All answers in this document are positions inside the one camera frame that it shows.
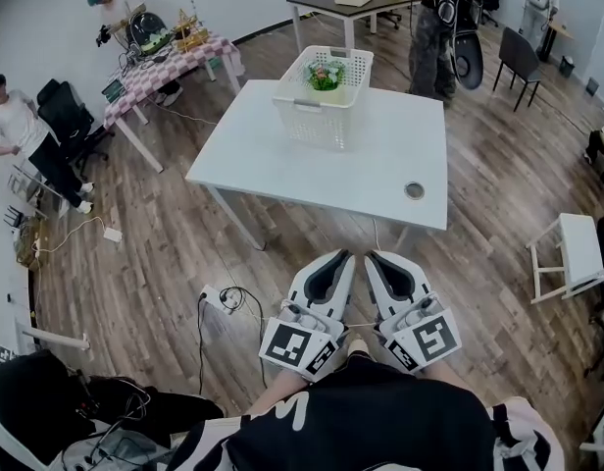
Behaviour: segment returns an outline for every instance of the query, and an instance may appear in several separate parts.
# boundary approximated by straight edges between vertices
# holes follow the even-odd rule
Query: white stool
[[[539,267],[537,243],[555,228],[559,228],[560,232],[557,248],[561,248],[564,266]],[[530,303],[537,303],[558,294],[563,294],[564,299],[570,298],[604,282],[603,259],[600,254],[596,227],[594,220],[589,216],[562,213],[548,229],[527,244],[527,249],[530,249],[535,283],[535,298]],[[564,285],[546,294],[541,294],[540,275],[553,272],[564,273]]]

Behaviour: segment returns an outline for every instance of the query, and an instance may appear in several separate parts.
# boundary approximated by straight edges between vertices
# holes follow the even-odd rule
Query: table grommet hole
[[[420,200],[424,197],[424,187],[417,182],[410,182],[404,186],[404,194],[412,200]]]

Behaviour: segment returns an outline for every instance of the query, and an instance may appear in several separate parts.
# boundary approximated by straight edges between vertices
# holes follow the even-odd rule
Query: white laundry basket
[[[292,139],[322,148],[343,150],[357,99],[370,87],[374,54],[357,49],[311,45],[304,49],[278,83],[274,104],[287,134]],[[313,99],[313,87],[307,81],[307,67],[314,61],[343,63],[343,102],[332,104]]]

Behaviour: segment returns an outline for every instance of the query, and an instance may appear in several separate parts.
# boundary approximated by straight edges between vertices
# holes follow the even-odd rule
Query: electrical outlet
[[[222,312],[224,312],[228,315],[232,314],[232,310],[228,309],[227,307],[225,307],[222,304],[222,301],[220,300],[220,292],[217,289],[214,289],[213,287],[205,285],[204,289],[202,289],[201,294],[205,295],[203,297],[203,299],[206,303],[210,303],[213,307],[221,310]]]

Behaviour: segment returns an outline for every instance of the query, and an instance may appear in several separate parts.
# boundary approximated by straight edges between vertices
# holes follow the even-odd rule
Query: white sneaker
[[[365,352],[366,354],[370,354],[370,349],[368,348],[368,345],[363,339],[361,339],[360,335],[355,335],[353,337],[353,340],[350,342],[350,346],[348,347],[348,356],[357,350]]]
[[[79,206],[77,206],[76,210],[78,213],[87,215],[88,213],[90,213],[93,210],[93,203],[83,200],[79,203]]]
[[[163,101],[163,106],[172,106],[176,102],[177,98],[182,94],[182,91],[183,89],[181,87],[176,92],[174,92],[174,94],[170,94],[169,96],[167,96],[165,98],[165,101]]]
[[[95,188],[95,184],[93,182],[83,183],[78,193],[90,193],[93,191],[93,188]]]

